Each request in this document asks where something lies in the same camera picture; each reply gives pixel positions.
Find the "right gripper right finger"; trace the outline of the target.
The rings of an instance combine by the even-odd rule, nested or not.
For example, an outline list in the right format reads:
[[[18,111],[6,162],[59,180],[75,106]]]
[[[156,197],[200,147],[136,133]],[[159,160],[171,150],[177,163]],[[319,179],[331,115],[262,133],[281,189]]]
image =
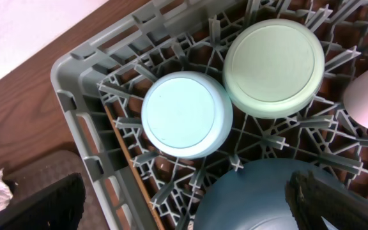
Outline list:
[[[292,173],[286,202],[299,229],[368,229],[368,200],[345,188],[333,187],[312,171]]]

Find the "mint green bowl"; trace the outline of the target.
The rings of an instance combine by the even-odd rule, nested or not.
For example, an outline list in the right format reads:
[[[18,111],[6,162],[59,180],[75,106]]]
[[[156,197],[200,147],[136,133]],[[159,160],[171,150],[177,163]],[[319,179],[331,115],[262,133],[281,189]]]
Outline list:
[[[270,19],[249,26],[232,42],[223,83],[232,103],[257,118],[292,115],[319,91],[325,55],[319,39],[300,23]]]

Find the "wooden chopstick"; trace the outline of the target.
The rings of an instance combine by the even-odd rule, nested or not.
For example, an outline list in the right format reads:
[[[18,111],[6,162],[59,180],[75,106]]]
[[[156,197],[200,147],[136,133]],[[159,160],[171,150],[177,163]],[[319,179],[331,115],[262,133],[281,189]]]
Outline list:
[[[124,154],[124,156],[125,156],[128,164],[129,164],[129,167],[130,167],[130,169],[132,171],[132,174],[133,174],[133,176],[134,176],[134,178],[135,178],[135,180],[136,180],[136,182],[137,182],[137,184],[138,184],[138,186],[140,188],[141,194],[143,195],[143,198],[144,198],[144,200],[146,202],[146,205],[147,205],[149,211],[151,212],[151,214],[152,214],[152,216],[153,216],[153,218],[155,220],[155,223],[157,225],[157,229],[158,230],[164,230],[165,228],[163,226],[163,223],[162,223],[162,221],[161,221],[161,219],[160,219],[157,211],[154,210],[154,209],[152,209],[150,207],[150,196],[149,196],[149,194],[148,194],[148,192],[146,190],[146,187],[144,186],[144,183],[141,180],[141,177],[139,175],[138,170],[133,166],[132,157],[130,156],[129,150],[128,150],[128,148],[127,148],[127,146],[126,146],[126,144],[125,144],[125,142],[123,140],[122,135],[120,134],[120,131],[116,127],[116,122],[114,121],[113,115],[111,113],[111,108],[109,107],[109,105],[107,103],[104,105],[104,108],[105,108],[105,112],[107,114],[107,117],[108,117],[109,121],[111,122],[111,125],[113,127],[113,130],[114,130],[114,132],[116,134],[116,137],[118,139],[118,142],[119,142],[119,144],[121,146],[121,149],[123,151],[123,154]]]

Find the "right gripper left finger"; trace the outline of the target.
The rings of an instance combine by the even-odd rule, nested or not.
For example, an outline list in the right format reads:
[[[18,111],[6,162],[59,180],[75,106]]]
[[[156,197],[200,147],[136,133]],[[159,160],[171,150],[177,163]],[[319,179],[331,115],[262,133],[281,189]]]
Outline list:
[[[0,229],[77,229],[85,200],[81,174],[69,174],[0,211]]]

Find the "light blue bowl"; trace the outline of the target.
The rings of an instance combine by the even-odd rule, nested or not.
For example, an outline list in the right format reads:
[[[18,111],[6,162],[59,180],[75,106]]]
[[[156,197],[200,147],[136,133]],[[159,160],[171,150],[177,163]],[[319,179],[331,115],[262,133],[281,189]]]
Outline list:
[[[141,121],[149,141],[178,158],[206,157],[230,134],[233,106],[223,85],[200,72],[173,72],[146,92]]]

